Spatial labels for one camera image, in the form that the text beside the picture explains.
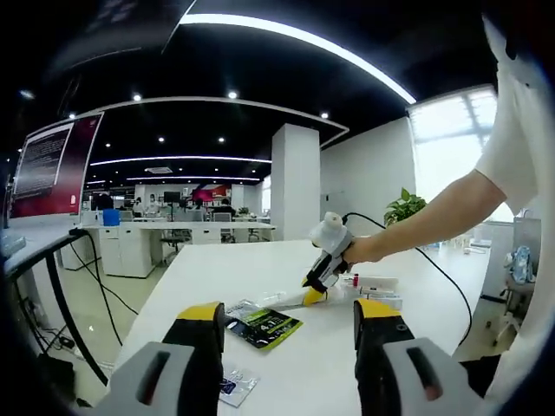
light strip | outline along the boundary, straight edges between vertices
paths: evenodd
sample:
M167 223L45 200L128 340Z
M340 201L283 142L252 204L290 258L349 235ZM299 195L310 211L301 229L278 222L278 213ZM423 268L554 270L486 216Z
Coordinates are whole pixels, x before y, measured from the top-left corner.
M131 158L131 159L115 159L104 160L102 162L91 163L91 166L111 165L113 163L123 162L141 162L143 160L230 160L234 162L255 162L255 163L271 163L271 160L266 159L248 159L248 158L233 158L231 156L153 156L150 158Z
M223 180L253 180L260 181L256 178L230 178L226 176L147 176L145 178L127 178L127 180L162 180L162 179L223 179Z
M380 69L374 65L364 61L360 56L353 54L347 49L336 45L320 36L313 35L304 30L293 28L286 24L272 22L264 19L257 19L256 17L237 16L237 15L220 15L220 14L198 14L198 15L184 15L181 17L180 24L230 24L234 26L244 26L247 28L268 30L270 32L279 33L298 39L299 41L310 43L311 45L318 46L328 52L349 61L358 68L366 71L374 76L377 80L383 82L391 90L395 91L403 100L408 104L414 104L416 99L408 93L408 91L401 87L397 82L393 81L389 76L385 75Z

window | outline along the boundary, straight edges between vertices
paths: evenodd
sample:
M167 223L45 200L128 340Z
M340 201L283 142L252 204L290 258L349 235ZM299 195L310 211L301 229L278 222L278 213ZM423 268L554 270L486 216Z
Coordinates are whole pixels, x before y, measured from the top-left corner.
M271 176L268 175L264 178L262 183L262 212L270 210L271 205Z
M491 86L472 88L408 110L415 145L416 191L428 202L469 173L492 132L497 97ZM513 221L502 204L489 218Z

black ceiling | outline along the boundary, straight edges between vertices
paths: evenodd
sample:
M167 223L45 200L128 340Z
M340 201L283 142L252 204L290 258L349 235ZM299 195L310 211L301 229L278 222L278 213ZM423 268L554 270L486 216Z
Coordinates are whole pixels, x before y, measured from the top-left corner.
M478 8L437 2L308 2L199 0L190 13L254 16L309 31L375 64L416 100L481 83L493 82L494 62L481 28ZM62 77L41 82L42 70L56 43L67 40L87 21L94 6L58 10L24 57L25 71L15 88L31 88L36 99L16 113L11 154L23 137L39 127L93 108L128 101L133 92L163 96L240 98L295 109L330 113L330 120L354 134L402 117L407 103L372 76L327 51L286 36L226 25L180 26L159 51L138 51L78 66ZM53 39L48 29L56 28ZM109 110L97 135L91 161L167 155L225 155L255 159L271 156L271 137L290 122L319 130L321 141L341 129L282 112L238 104L206 102L152 103ZM163 136L166 141L157 141ZM226 138L224 145L217 138ZM93 167L88 180L140 176L145 167L170 166L180 174L245 176L254 168L263 178L269 165L238 162L127 163Z

hand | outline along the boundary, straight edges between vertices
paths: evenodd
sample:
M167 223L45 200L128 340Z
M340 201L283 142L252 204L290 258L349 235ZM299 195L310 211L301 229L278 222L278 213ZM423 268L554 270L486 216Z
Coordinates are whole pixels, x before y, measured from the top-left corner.
M350 265L382 260L376 247L375 237L356 237L351 246L343 253L343 260Z

potted plant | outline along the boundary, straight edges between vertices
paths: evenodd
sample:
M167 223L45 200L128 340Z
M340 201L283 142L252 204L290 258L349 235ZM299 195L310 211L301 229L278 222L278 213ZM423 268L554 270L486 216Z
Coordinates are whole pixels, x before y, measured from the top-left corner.
M401 197L388 205L389 211L383 216L383 223L390 226L398 221L402 221L426 206L426 201L405 188L401 189Z

